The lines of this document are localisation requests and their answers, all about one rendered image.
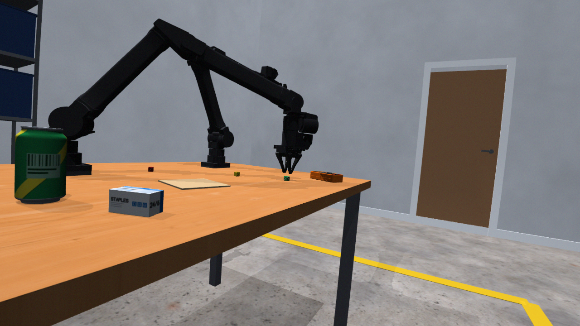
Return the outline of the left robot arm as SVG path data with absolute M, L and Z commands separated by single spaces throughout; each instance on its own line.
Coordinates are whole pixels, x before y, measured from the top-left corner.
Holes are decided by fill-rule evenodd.
M 207 129 L 209 154 L 207 162 L 201 162 L 201 165 L 210 167 L 229 167 L 230 163 L 225 162 L 225 150 L 223 149 L 224 147 L 231 147 L 233 145 L 234 136 L 232 132 L 229 131 L 229 128 L 226 127 L 220 113 L 219 103 L 213 87 L 210 70 L 199 66 L 190 60 L 187 60 L 187 65 L 191 66 L 191 69 L 195 74 L 209 120 L 209 128 Z M 278 85 L 278 82 L 275 80 L 278 76 L 276 69 L 269 66 L 262 66 L 261 73 L 254 70 L 252 71 L 273 83 L 277 83 Z

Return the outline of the beige flat mat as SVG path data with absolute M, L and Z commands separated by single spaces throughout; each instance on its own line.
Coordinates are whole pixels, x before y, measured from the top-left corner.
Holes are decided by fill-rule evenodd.
M 229 184 L 219 183 L 208 179 L 174 179 L 174 180 L 158 180 L 161 183 L 169 186 L 179 188 L 180 190 L 190 190 L 197 188 L 218 188 L 231 187 Z

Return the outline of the green soda can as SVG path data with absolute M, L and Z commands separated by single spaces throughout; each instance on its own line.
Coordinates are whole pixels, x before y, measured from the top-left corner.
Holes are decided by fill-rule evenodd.
M 21 126 L 15 140 L 14 197 L 25 204 L 66 194 L 67 138 L 63 129 Z

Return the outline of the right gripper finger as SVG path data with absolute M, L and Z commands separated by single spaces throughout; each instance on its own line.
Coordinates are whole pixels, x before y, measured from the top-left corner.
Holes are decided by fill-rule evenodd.
M 297 165 L 299 159 L 302 157 L 301 154 L 286 154 L 286 160 L 287 160 L 287 167 L 288 167 L 288 172 L 289 174 L 292 174 L 295 166 Z M 291 167 L 291 159 L 295 158 L 294 163 Z
M 283 173 L 286 173 L 287 171 L 287 160 L 286 160 L 286 153 L 275 153 L 278 159 L 278 162 L 281 165 L 281 169 Z M 283 161 L 282 161 L 282 157 L 285 157 L 285 166 L 283 165 Z

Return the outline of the orange digital multimeter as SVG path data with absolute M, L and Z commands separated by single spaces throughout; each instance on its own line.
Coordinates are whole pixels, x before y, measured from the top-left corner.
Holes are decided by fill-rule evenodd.
M 343 182 L 343 175 L 335 174 L 335 173 L 325 173 L 322 171 L 313 171 L 310 172 L 310 179 L 316 180 L 323 180 L 326 182 L 331 183 L 342 183 Z

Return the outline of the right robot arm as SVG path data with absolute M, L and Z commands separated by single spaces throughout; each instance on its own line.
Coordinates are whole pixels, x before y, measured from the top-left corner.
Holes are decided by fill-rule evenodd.
M 183 59 L 210 69 L 283 109 L 283 114 L 287 114 L 283 119 L 283 130 L 286 133 L 288 130 L 299 131 L 296 146 L 309 149 L 319 122 L 317 115 L 301 112 L 301 95 L 223 56 L 189 32 L 158 19 L 147 35 L 84 94 L 69 107 L 59 107 L 50 113 L 49 128 L 63 129 L 63 135 L 67 138 L 66 172 L 92 171 L 92 165 L 82 163 L 82 153 L 78 153 L 78 142 L 74 140 L 95 133 L 92 131 L 94 119 L 169 47 Z

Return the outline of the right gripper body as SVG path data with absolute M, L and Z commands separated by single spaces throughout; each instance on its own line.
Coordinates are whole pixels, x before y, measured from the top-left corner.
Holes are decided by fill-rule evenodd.
M 277 152 L 286 153 L 286 154 L 302 154 L 302 151 L 305 151 L 306 147 L 298 147 L 296 146 L 296 130 L 290 131 L 286 130 L 282 132 L 282 143 L 281 146 L 274 145 L 274 149 L 277 149 Z

